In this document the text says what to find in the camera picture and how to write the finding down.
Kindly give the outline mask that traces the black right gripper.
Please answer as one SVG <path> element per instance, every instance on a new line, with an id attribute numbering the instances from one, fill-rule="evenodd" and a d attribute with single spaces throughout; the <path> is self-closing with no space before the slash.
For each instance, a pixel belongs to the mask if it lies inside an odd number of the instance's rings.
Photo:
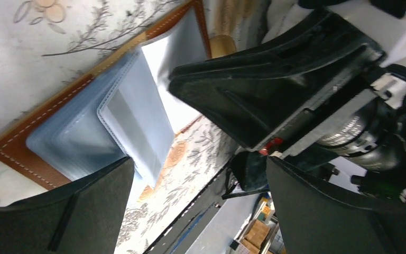
<path id="1" fill-rule="evenodd" d="M 342 157 L 366 170 L 351 183 L 361 194 L 406 204 L 406 66 L 350 70 L 341 89 L 308 116 L 284 129 L 260 157 L 277 157 L 310 171 Z"/>

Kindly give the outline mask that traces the brown leather card holder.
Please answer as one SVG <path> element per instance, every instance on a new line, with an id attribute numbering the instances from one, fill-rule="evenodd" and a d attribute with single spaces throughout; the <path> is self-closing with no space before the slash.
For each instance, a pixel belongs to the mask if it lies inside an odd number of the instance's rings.
<path id="1" fill-rule="evenodd" d="M 0 137 L 0 161 L 46 189 L 134 161 L 155 187 L 175 135 L 200 118 L 171 95 L 170 72 L 211 57 L 202 1 L 166 14 Z"/>

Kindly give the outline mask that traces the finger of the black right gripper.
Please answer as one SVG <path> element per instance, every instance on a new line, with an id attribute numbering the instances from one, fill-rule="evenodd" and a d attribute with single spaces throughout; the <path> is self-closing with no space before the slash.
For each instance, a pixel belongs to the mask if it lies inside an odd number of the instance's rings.
<path id="1" fill-rule="evenodd" d="M 340 15 L 318 8 L 257 47 L 174 68 L 169 92 L 243 148 L 259 150 L 385 56 Z"/>

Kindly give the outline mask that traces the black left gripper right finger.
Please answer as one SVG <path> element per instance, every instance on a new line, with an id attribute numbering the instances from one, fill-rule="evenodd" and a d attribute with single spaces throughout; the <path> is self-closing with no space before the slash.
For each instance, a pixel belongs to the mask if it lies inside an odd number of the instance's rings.
<path id="1" fill-rule="evenodd" d="M 406 253 L 406 204 L 351 192 L 275 157 L 266 174 L 287 253 Z"/>

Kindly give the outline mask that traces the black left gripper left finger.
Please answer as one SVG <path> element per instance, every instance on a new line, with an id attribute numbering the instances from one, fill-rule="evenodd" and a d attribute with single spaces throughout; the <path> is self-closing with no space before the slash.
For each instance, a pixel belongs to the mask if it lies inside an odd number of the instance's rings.
<path id="1" fill-rule="evenodd" d="M 0 253 L 113 253 L 133 179 L 134 162 L 124 157 L 0 207 Z"/>

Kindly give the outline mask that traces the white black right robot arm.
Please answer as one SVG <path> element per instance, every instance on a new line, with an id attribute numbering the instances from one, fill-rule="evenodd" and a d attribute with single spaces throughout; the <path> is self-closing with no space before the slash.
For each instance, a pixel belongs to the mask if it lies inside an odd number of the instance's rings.
<path id="1" fill-rule="evenodd" d="M 406 206 L 406 1 L 271 1 L 259 45 L 175 68 L 169 92 L 242 148 Z"/>

